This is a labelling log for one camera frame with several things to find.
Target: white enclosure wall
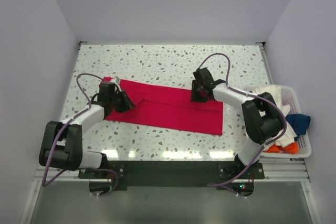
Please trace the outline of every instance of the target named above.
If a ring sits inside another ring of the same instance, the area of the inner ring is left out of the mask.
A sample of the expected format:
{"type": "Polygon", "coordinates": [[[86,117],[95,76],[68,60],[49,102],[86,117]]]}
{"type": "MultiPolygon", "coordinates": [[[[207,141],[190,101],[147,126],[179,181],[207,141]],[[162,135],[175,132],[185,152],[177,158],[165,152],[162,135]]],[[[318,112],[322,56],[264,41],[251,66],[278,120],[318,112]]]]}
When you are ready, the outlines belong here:
{"type": "Polygon", "coordinates": [[[336,0],[291,0],[266,43],[276,83],[292,86],[312,116],[306,159],[324,223],[335,223],[336,0]]]}
{"type": "Polygon", "coordinates": [[[79,40],[251,44],[266,41],[290,0],[57,0],[79,40]]]}
{"type": "Polygon", "coordinates": [[[77,45],[56,0],[0,0],[0,9],[0,223],[18,223],[77,45]]]}

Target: white basket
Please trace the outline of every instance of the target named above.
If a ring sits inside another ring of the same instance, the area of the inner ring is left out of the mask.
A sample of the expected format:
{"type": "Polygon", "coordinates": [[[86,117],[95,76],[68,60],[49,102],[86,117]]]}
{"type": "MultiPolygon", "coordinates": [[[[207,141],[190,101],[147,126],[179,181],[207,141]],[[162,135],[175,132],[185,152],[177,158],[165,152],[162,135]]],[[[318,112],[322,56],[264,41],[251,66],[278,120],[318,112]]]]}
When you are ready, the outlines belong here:
{"type": "MultiPolygon", "coordinates": [[[[257,85],[251,84],[242,87],[245,91],[251,91],[257,87],[264,87],[266,85],[257,85]]],[[[282,105],[290,105],[289,114],[301,114],[301,108],[299,105],[298,98],[295,94],[294,89],[287,86],[281,86],[281,97],[282,97],[282,105]]],[[[306,158],[311,154],[311,146],[309,142],[308,133],[304,136],[300,136],[297,140],[299,146],[299,152],[296,154],[288,154],[288,153],[267,153],[262,152],[261,156],[263,157],[276,157],[276,158],[306,158]]]]}

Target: gray floor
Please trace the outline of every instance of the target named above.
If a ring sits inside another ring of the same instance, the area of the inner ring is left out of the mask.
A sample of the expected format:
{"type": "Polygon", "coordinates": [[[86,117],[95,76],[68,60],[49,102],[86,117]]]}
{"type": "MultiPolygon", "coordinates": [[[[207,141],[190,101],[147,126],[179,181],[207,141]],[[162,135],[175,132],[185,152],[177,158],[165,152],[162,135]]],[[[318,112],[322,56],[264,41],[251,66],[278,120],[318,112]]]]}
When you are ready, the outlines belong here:
{"type": "Polygon", "coordinates": [[[87,182],[39,193],[32,223],[312,223],[300,183],[258,183],[246,200],[214,188],[133,187],[99,198],[87,182]]]}

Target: red towel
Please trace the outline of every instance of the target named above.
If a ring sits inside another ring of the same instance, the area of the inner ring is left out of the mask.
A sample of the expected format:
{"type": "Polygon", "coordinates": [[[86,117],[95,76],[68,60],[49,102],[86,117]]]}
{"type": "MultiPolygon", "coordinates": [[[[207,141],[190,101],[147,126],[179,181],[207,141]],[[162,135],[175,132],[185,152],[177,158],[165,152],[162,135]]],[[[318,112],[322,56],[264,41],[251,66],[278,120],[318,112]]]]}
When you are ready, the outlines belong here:
{"type": "Polygon", "coordinates": [[[136,105],[123,113],[113,111],[105,120],[221,135],[223,103],[192,102],[191,90],[121,80],[120,86],[136,105]]]}

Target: speckled white table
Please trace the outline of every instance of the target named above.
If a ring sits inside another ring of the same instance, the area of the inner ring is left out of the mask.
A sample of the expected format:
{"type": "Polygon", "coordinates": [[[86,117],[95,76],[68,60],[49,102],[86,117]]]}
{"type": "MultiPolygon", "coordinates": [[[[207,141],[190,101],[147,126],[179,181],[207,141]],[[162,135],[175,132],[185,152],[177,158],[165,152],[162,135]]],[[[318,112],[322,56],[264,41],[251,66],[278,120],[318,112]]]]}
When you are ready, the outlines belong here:
{"type": "MultiPolygon", "coordinates": [[[[68,118],[86,105],[76,85],[79,73],[190,89],[193,71],[214,52],[230,57],[231,85],[268,84],[259,46],[82,45],[62,118],[68,118]]],[[[224,57],[212,57],[204,66],[209,68],[214,79],[225,78],[227,62],[224,57]]],[[[84,76],[80,81],[89,95],[98,92],[98,79],[84,76]]],[[[84,134],[83,147],[105,152],[109,159],[119,160],[233,160],[246,140],[244,120],[238,110],[224,105],[223,125],[223,135],[213,136],[102,121],[84,134]]]]}

